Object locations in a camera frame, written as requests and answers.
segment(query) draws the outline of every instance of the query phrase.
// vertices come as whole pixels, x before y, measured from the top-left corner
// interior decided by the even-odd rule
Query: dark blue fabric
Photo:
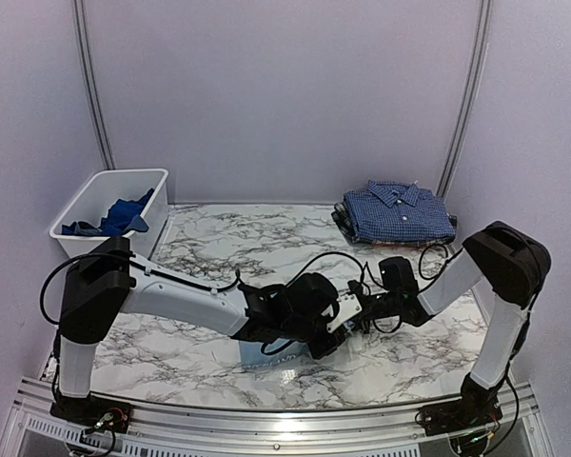
[[[354,242],[419,243],[455,236],[442,199],[414,184],[368,181],[345,194]]]
[[[140,214],[152,196],[154,189],[137,201],[117,200],[108,210],[108,217],[103,217],[99,228],[88,222],[74,222],[69,226],[62,226],[63,235],[76,236],[123,236],[130,230],[148,231],[148,224]]]

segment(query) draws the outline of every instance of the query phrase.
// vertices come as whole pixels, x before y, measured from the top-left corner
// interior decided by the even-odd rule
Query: white marble table
[[[196,278],[230,282],[239,268],[253,286],[286,282],[308,260],[343,250],[368,261],[378,276],[385,257],[416,264],[415,248],[349,245],[329,206],[211,205],[174,207],[153,257]],[[426,272],[443,259],[426,256]],[[359,277],[348,260],[328,256],[314,266],[340,291]],[[388,327],[391,323],[385,320]],[[485,335],[471,294],[422,328],[392,335],[356,333],[335,353],[271,368],[242,368],[239,345],[211,330],[145,315],[120,314],[99,346],[95,391],[155,402],[234,408],[364,407],[459,391]],[[52,377],[54,364],[45,373]]]

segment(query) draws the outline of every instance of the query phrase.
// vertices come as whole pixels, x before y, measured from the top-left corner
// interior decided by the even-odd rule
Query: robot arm
[[[495,308],[480,356],[463,382],[461,400],[421,410],[428,435],[490,422],[491,415],[501,418],[497,391],[522,345],[532,300],[550,268],[541,244],[499,222],[467,238],[423,290],[410,263],[396,257],[379,264],[389,292],[368,296],[352,287],[355,297],[343,299],[319,273],[302,274],[287,285],[213,288],[132,254],[126,238],[111,238],[94,253],[108,256],[75,264],[64,289],[59,391],[51,413],[67,420],[97,417],[107,409],[93,405],[98,400],[89,394],[90,375],[95,349],[119,312],[185,321],[242,341],[306,342],[311,356],[321,358],[345,340],[347,321],[363,328],[364,322],[399,315],[419,327],[485,277],[495,291]]]

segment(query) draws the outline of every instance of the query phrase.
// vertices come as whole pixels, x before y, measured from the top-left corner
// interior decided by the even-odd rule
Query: blue plaid shirt
[[[345,194],[355,242],[427,242],[455,236],[441,198],[414,184],[368,181]]]

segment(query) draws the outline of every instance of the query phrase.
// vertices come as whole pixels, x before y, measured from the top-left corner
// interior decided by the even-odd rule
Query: white vent grille
[[[28,420],[28,430],[55,440],[65,441],[70,445],[81,446],[79,428],[65,426],[45,418],[30,416]],[[106,440],[98,440],[86,437],[85,443],[92,447],[106,446]],[[224,454],[214,452],[199,453],[192,450],[174,449],[173,447],[162,447],[146,443],[138,443],[128,439],[127,436],[120,436],[118,439],[120,446],[110,454],[113,457],[243,457],[244,454]],[[267,453],[271,457],[278,456],[278,452]],[[377,449],[372,452],[349,452],[338,454],[339,457],[421,457],[419,446],[411,445],[405,447],[394,447],[391,449]]]

